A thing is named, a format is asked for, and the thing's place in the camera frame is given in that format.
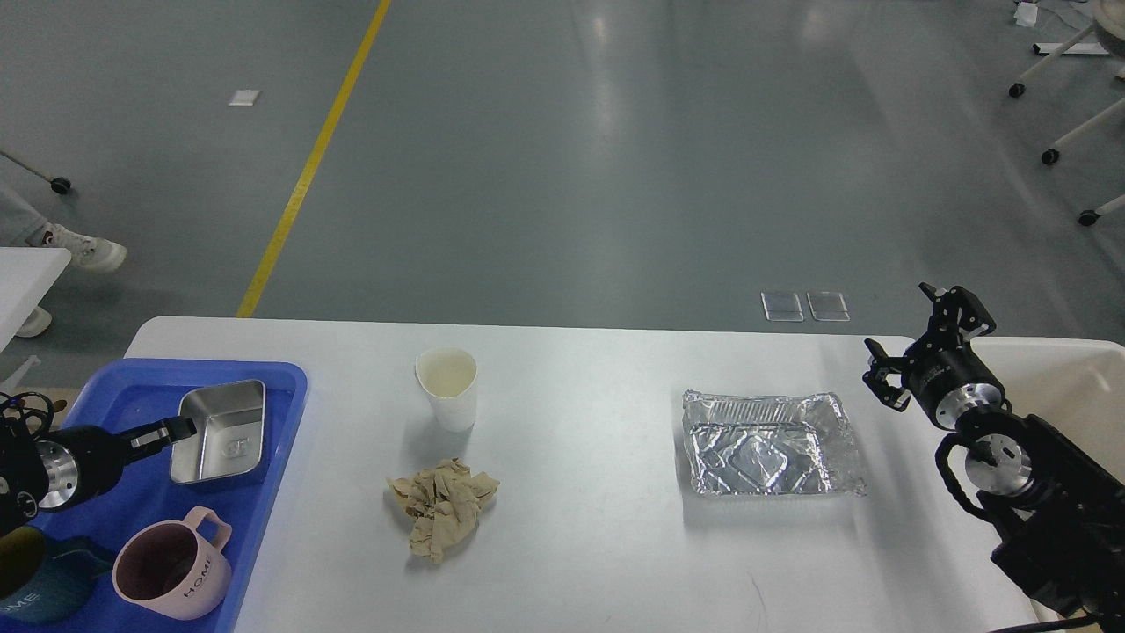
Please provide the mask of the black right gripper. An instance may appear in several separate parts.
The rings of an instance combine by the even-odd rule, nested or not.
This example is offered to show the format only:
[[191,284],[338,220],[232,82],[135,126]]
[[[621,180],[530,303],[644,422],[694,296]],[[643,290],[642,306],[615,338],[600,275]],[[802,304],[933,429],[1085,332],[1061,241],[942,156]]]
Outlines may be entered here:
[[914,396],[935,427],[954,429],[969,409],[1007,401],[1004,386],[973,350],[953,350],[979,336],[992,335],[997,322],[976,293],[965,287],[918,287],[933,306],[927,328],[918,340],[928,354],[911,355],[910,345],[904,355],[891,356],[880,341],[864,338],[868,370],[861,380],[888,408],[904,412]]

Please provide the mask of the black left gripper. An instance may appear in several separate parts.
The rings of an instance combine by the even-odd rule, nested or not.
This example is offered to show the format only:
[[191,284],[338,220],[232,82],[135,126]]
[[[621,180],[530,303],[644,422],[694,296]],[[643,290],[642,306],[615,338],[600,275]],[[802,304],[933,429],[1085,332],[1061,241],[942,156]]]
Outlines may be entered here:
[[126,465],[194,436],[196,425],[188,417],[148,422],[125,429],[123,435],[92,426],[50,433],[35,441],[47,477],[39,509],[64,512],[109,492],[120,481]]

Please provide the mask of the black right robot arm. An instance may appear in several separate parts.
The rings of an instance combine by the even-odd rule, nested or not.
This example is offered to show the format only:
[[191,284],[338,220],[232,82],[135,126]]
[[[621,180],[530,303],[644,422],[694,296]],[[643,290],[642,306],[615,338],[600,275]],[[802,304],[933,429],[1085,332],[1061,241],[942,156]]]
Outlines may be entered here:
[[911,401],[943,429],[936,468],[953,500],[988,522],[1000,544],[991,561],[1032,602],[1058,613],[1024,632],[1124,629],[1122,483],[1056,426],[1012,412],[1005,386],[972,349],[996,322],[976,293],[928,283],[921,336],[903,355],[865,340],[861,380],[880,404]]

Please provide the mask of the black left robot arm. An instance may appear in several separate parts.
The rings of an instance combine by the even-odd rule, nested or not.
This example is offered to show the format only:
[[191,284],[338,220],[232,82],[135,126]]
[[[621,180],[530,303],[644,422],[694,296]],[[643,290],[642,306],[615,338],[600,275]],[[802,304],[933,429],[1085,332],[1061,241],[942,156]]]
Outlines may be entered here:
[[92,425],[53,429],[64,403],[46,394],[3,394],[1,519],[3,534],[43,512],[76,507],[120,481],[127,465],[197,435],[192,418],[174,416],[112,433]]

